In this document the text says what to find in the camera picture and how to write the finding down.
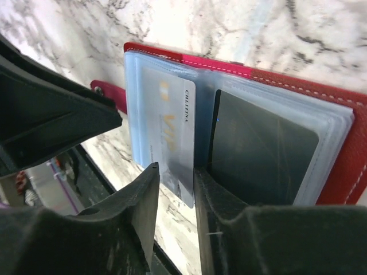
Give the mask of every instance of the black card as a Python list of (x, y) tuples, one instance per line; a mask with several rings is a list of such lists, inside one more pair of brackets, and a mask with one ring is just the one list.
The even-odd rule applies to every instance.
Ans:
[(208, 171), (250, 205), (291, 205), (318, 142), (315, 132), (218, 90)]

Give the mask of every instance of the marble surface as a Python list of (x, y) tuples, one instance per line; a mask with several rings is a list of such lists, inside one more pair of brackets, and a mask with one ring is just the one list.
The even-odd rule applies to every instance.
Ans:
[[(137, 41), (367, 93), (366, 14), (366, 0), (1, 0), (0, 32), (85, 86), (124, 87), (122, 47)], [(83, 144), (117, 189), (142, 170), (127, 123)], [(195, 210), (159, 196), (155, 238), (183, 274), (200, 274)]]

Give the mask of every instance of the red leather card holder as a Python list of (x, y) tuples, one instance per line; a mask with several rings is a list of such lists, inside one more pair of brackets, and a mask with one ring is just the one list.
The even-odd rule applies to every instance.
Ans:
[[(124, 51), (137, 51), (170, 61), (234, 74), (270, 86), (353, 108), (355, 121), (321, 192), (317, 204), (355, 204), (367, 186), (367, 95), (331, 87), (312, 81), (242, 66), (238, 63), (210, 60), (128, 42)], [(126, 112), (123, 92), (113, 96), (118, 108)]]

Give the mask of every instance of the pink stitching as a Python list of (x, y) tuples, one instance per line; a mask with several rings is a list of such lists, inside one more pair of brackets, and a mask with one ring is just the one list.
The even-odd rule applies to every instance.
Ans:
[[(129, 50), (137, 50), (137, 51), (139, 51), (139, 52), (144, 52), (144, 53), (149, 53), (149, 54), (152, 54), (152, 55), (154, 55), (154, 56), (162, 56), (162, 54), (157, 54), (157, 53), (151, 53), (151, 52), (147, 52), (147, 51), (144, 51), (144, 50), (140, 50), (140, 49), (135, 49), (135, 48), (129, 48), (129, 49), (127, 49), (126, 51), (129, 51)], [(180, 60), (178, 60), (178, 59), (175, 59), (175, 58), (171, 58), (171, 57), (167, 57), (168, 59), (171, 59), (171, 60), (174, 60), (174, 61), (177, 61), (177, 62), (180, 62)], [(195, 64), (195, 65), (201, 65), (201, 66), (207, 66), (208, 68), (213, 68), (213, 69), (219, 69), (219, 70), (225, 70), (225, 71), (227, 71), (227, 72), (230, 72), (230, 73), (236, 73), (236, 74), (242, 74), (242, 75), (244, 75), (244, 76), (249, 76), (248, 74), (246, 74), (246, 73), (240, 73), (240, 72), (236, 72), (236, 71), (231, 71), (231, 70), (227, 70), (227, 69), (224, 69), (224, 68), (218, 68), (218, 67), (214, 67), (214, 66), (209, 66), (209, 65), (207, 65), (207, 64), (202, 64), (202, 63), (195, 63), (195, 62), (191, 62), (191, 61), (186, 61), (186, 60), (182, 60), (183, 62), (185, 62), (185, 63), (191, 63), (191, 64)], [(260, 77), (259, 78), (260, 80), (265, 80), (266, 82), (270, 82), (271, 80), (270, 79), (264, 79), (264, 78), (262, 78), (262, 77)], [(283, 85), (283, 86), (285, 86), (285, 87), (289, 87), (290, 85), (289, 84), (284, 84), (284, 83), (281, 83), (281, 82), (279, 82), (278, 83), (279, 85)], [(296, 86), (291, 86), (293, 89), (296, 89), (296, 88), (298, 88), (299, 90), (303, 90), (303, 88), (301, 88), (301, 87), (296, 87)], [(310, 91), (310, 90), (308, 90), (308, 89), (306, 89), (305, 90), (307, 93), (311, 93), (312, 91)], [(335, 99), (335, 97), (333, 96), (333, 95), (327, 95), (327, 94), (325, 94), (325, 93), (319, 93), (319, 92), (317, 92), (317, 91), (313, 91), (312, 93), (314, 93), (315, 95), (320, 95), (321, 94), (321, 96), (329, 96), (331, 99)], [(338, 97), (337, 98), (337, 100), (339, 100), (339, 101), (347, 101), (348, 103), (354, 103), (354, 104), (356, 104), (356, 105), (358, 105), (358, 106), (362, 106), (362, 107), (367, 107), (367, 104), (364, 104), (364, 103), (362, 103), (362, 102), (358, 102), (358, 101), (353, 101), (353, 100), (351, 100), (351, 99), (347, 99), (347, 100), (345, 100), (345, 99), (342, 99), (341, 97)], [(366, 169), (367, 169), (367, 164), (366, 165), (364, 165), (364, 167), (363, 167), (363, 169), (362, 169), (362, 172), (361, 172), (361, 174), (360, 174), (360, 176), (358, 177), (358, 179), (357, 179), (357, 181), (355, 182), (355, 184), (353, 185), (353, 187), (352, 187), (352, 189), (349, 191), (349, 194), (348, 194), (348, 196), (346, 197), (346, 199), (345, 199), (345, 201), (344, 201), (344, 204), (346, 203), (346, 201), (349, 199), (349, 197), (351, 196), (351, 194), (353, 193), (353, 191), (354, 191), (354, 189), (356, 189), (356, 187), (357, 187), (357, 185), (359, 184), (359, 182), (360, 182), (360, 180), (361, 180), (361, 178), (362, 178), (362, 176), (363, 176), (363, 173), (366, 171)]]
[(361, 181), (361, 178), (362, 178), (362, 176), (363, 176), (364, 172), (366, 171), (366, 169), (367, 169), (367, 164), (365, 164), (365, 165), (363, 166), (363, 169), (362, 169), (362, 171), (361, 171), (361, 173), (360, 173), (360, 176), (358, 177), (358, 179), (357, 179), (357, 181), (355, 182), (355, 184), (352, 186), (352, 189), (350, 189), (349, 194), (348, 194), (348, 196), (346, 197), (346, 199), (345, 199), (345, 201), (344, 201), (344, 204), (346, 204), (346, 202), (348, 201), (349, 197), (350, 197), (350, 196), (351, 196), (351, 194), (353, 193), (354, 189), (356, 189), (356, 187), (358, 186), (358, 184), (359, 184), (359, 182)]

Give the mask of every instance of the card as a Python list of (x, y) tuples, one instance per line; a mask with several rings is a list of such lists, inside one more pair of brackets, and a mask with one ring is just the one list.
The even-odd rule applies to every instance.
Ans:
[(142, 68), (150, 162), (158, 162), (161, 182), (193, 207), (195, 83)]
[(208, 170), (244, 202), (293, 204), (318, 143), (314, 131), (217, 91)]

